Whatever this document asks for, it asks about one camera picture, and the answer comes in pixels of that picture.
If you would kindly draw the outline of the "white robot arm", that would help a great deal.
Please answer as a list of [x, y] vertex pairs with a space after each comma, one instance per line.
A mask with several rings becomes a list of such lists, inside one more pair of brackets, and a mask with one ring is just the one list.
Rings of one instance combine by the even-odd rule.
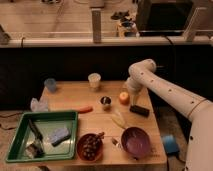
[[154, 74], [156, 63], [132, 64], [127, 89], [138, 94], [145, 86], [191, 122], [184, 171], [213, 171], [213, 102]]

